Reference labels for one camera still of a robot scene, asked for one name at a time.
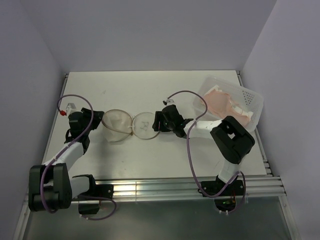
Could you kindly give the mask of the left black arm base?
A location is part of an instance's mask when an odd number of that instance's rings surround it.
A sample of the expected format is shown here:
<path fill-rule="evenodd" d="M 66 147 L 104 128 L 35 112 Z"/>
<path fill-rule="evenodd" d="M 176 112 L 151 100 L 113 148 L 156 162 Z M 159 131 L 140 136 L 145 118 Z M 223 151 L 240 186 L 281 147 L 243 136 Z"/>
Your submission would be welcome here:
<path fill-rule="evenodd" d="M 114 186 L 112 184 L 98 184 L 92 189 L 80 193 L 77 199 L 81 201 L 98 201 L 98 203 L 79 203 L 78 213 L 82 218 L 91 221 L 104 220 L 111 217 L 117 210 L 117 203 L 113 200 Z M 103 201 L 111 202 L 113 204 L 112 211 L 104 217 L 94 217 L 101 209 Z"/>

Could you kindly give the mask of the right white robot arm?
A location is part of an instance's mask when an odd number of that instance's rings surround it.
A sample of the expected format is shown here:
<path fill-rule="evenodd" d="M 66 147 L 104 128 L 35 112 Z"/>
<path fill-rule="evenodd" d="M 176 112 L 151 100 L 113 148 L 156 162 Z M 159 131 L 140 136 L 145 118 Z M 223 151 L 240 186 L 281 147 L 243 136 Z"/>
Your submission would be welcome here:
<path fill-rule="evenodd" d="M 240 173 L 242 160 L 255 145 L 252 135 L 233 117 L 226 116 L 222 120 L 202 121 L 183 118 L 176 105 L 168 105 L 155 112 L 152 129 L 155 132 L 172 132 L 177 137 L 186 139 L 187 156 L 193 177 L 196 177 L 191 158 L 191 138 L 212 139 L 224 157 L 216 183 L 217 191 L 222 195 L 229 194 L 233 181 Z"/>

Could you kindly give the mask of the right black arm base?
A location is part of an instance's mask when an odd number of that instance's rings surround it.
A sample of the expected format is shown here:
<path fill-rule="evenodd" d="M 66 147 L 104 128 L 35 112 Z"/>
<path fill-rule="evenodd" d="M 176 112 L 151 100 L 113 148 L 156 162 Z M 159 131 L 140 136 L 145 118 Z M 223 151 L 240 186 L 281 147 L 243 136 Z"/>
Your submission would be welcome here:
<path fill-rule="evenodd" d="M 230 180 L 228 184 L 218 177 L 215 180 L 201 181 L 201 188 L 197 190 L 203 197 L 216 196 L 213 200 L 219 214 L 233 213 L 246 200 L 247 182 L 244 174 L 240 171 Z"/>

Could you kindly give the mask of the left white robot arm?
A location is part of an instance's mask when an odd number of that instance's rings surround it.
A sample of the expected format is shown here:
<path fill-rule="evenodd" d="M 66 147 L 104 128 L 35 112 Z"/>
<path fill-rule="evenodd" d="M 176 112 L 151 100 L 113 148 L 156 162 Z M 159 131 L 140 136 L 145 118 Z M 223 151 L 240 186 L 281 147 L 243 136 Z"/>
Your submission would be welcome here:
<path fill-rule="evenodd" d="M 98 128 L 104 112 L 82 108 L 68 115 L 69 128 L 65 134 L 63 148 L 52 159 L 29 170 L 28 207 L 32 212 L 58 210 L 70 207 L 78 196 L 91 200 L 98 188 L 91 174 L 74 177 L 69 170 L 88 150 L 89 134 Z"/>

